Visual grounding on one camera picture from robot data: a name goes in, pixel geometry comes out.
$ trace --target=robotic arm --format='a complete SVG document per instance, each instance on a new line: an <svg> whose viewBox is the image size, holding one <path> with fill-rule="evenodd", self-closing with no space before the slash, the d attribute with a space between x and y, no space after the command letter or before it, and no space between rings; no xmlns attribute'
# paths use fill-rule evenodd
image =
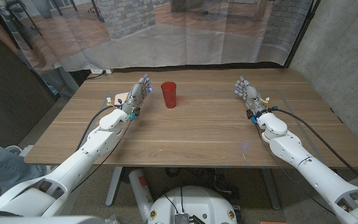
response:
<svg viewBox="0 0 358 224"><path fill-rule="evenodd" d="M330 168L313 157L300 139L287 130L287 125L267 111L260 93L247 80L235 84L249 110L247 117L265 131L262 138L272 152L296 168L309 184L325 199L343 224L358 224L358 187L346 182Z"/></svg>
<svg viewBox="0 0 358 224"><path fill-rule="evenodd" d="M139 115L140 106L151 90L150 80L144 75L132 87L122 109L115 109L101 118L99 126L89 133L78 151L50 174L20 183L2 195L0 211L24 217L59 215L68 196L93 163L118 145L130 120Z"/></svg>

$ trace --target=brick wall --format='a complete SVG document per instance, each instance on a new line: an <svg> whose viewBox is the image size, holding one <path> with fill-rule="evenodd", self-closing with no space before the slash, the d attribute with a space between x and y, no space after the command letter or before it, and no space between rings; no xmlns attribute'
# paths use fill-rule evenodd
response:
<svg viewBox="0 0 358 224"><path fill-rule="evenodd" d="M112 39L120 39L155 25L152 0L98 0Z"/></svg>
<svg viewBox="0 0 358 224"><path fill-rule="evenodd" d="M290 51L308 13L311 0L281 0L272 11L263 44Z"/></svg>

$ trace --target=red cup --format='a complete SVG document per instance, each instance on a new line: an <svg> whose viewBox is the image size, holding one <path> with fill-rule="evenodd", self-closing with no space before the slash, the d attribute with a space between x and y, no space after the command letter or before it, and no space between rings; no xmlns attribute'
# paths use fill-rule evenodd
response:
<svg viewBox="0 0 358 224"><path fill-rule="evenodd" d="M177 85L174 82L165 82L161 85L165 106L174 108L177 105Z"/></svg>

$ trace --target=wooden tabletop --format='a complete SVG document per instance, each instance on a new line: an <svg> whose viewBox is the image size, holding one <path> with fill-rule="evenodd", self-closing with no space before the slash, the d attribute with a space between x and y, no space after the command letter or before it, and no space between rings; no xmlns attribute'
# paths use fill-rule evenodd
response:
<svg viewBox="0 0 358 224"><path fill-rule="evenodd" d="M115 166L278 167L246 117L246 104L233 93L240 76L262 95L308 122L350 165L358 168L358 139L296 70L116 70L84 82L25 157L29 164L60 164L75 150L90 119L106 106L106 97L129 91L145 73L153 92L138 118L106 160ZM177 106L165 107L161 84L177 84ZM99 119L110 113L107 110ZM303 124L275 112L304 147L329 167L345 165ZM104 158L96 161L99 164Z"/></svg>

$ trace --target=wire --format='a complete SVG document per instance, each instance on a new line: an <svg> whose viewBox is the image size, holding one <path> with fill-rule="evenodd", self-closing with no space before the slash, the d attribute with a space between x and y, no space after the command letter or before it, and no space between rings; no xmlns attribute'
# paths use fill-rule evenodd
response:
<svg viewBox="0 0 358 224"><path fill-rule="evenodd" d="M88 175L88 176L85 178L85 180L83 180L80 184L78 184L78 185L71 191L72 193L73 193L73 191L74 191L75 189L77 189L79 186L81 186L81 184L83 184L86 180L88 180L88 178L91 177L91 175L99 169L99 167L107 160L107 158L110 157L110 155L112 154L112 152L114 152L114 150L117 148L118 144L119 144L119 143L121 142L121 140L124 138L125 133L126 133L126 132L124 132L124 134L122 135L122 138L117 142L116 147L114 147L114 149L111 150L111 152L109 153L109 155L97 166L97 168L96 168L94 171L92 171L92 173L91 173L90 175Z"/></svg>
<svg viewBox="0 0 358 224"><path fill-rule="evenodd" d="M171 201L171 200L169 200L169 198L167 197L167 195L166 194L164 194L165 195L165 197L168 199L168 201L169 202L171 202L171 204L173 205L173 207L175 208L175 210L177 211L177 215L179 214L179 212L178 212L178 209L177 209L177 207L173 204L173 202Z"/></svg>
<svg viewBox="0 0 358 224"><path fill-rule="evenodd" d="M255 127L256 127L256 130L258 130L258 135L259 135L259 138L260 138L260 141L262 141L262 144L265 146L265 149L266 151L269 153L269 155L272 157L272 159L274 160L274 162L276 162L276 164L279 166L279 168L284 172L284 174L303 192L305 193L305 195L307 195L310 199L312 199L314 202L316 202L318 205L320 205L323 209L327 210L327 212L335 215L332 211L330 211L328 208L326 208L324 205L321 205L316 199L314 199L311 195L309 195L308 193L306 193L305 190L303 190L303 188L301 186L299 186L295 180L293 180L290 175L285 172L285 170L283 169L283 167L277 162L276 158L273 157L272 153L267 149L262 137L260 136L260 132L259 132L259 128L258 126L255 124Z"/></svg>
<svg viewBox="0 0 358 224"><path fill-rule="evenodd" d="M94 120L99 116L99 114L101 114L103 111L105 111L105 110L107 110L107 109L109 109L109 108L112 108L112 107L117 108L116 106L107 106L107 107L101 109L99 112L97 112L97 113L93 116L93 118L92 118L91 121L89 122L88 126L86 127L86 129L85 129L85 131L84 131L84 134L82 135L81 140L80 140L80 142L78 143L78 146L77 146L77 148L75 149L75 151L78 151L78 150L80 149L81 143L82 143L82 141L84 140L85 135L86 135L86 133L88 132L89 128L91 127L93 121L94 121Z"/></svg>
<svg viewBox="0 0 358 224"><path fill-rule="evenodd" d="M102 75L104 75L104 74L106 74L106 71L105 71L105 70L103 70L102 73L100 73L99 75L96 75L95 77L86 78L86 80L98 79L98 77L100 77L100 76L102 76Z"/></svg>
<svg viewBox="0 0 358 224"><path fill-rule="evenodd" d="M358 176L358 171L355 170L355 168L353 168L349 163L347 163L308 123L306 123L306 121L303 121L302 119L300 119L299 117L295 116L294 114L291 114L290 112L287 112L285 110L280 110L280 109L274 109L271 108L270 110L272 111L279 111L285 114L288 114L292 117L294 117L295 119L297 119L298 121L302 122L304 125L306 125L306 127L308 127L310 129L311 132L313 132L313 134L315 134L317 136L318 139L320 139L321 142L323 142L328 149L333 152L333 154L340 160L342 161L353 173L355 173L356 176Z"/></svg>
<svg viewBox="0 0 358 224"><path fill-rule="evenodd" d="M231 190L221 190L221 189L219 189L217 186L216 186L216 174L215 174L215 176L214 176L214 186L215 186L215 189L216 190L218 190L218 191L220 191L220 192L224 192L224 193L227 193L227 194L230 194L231 195Z"/></svg>
<svg viewBox="0 0 358 224"><path fill-rule="evenodd" d="M185 213L185 209L183 208L183 194L182 194L182 191L181 191L181 187L180 186L180 200L181 200L181 212L183 212L183 214Z"/></svg>

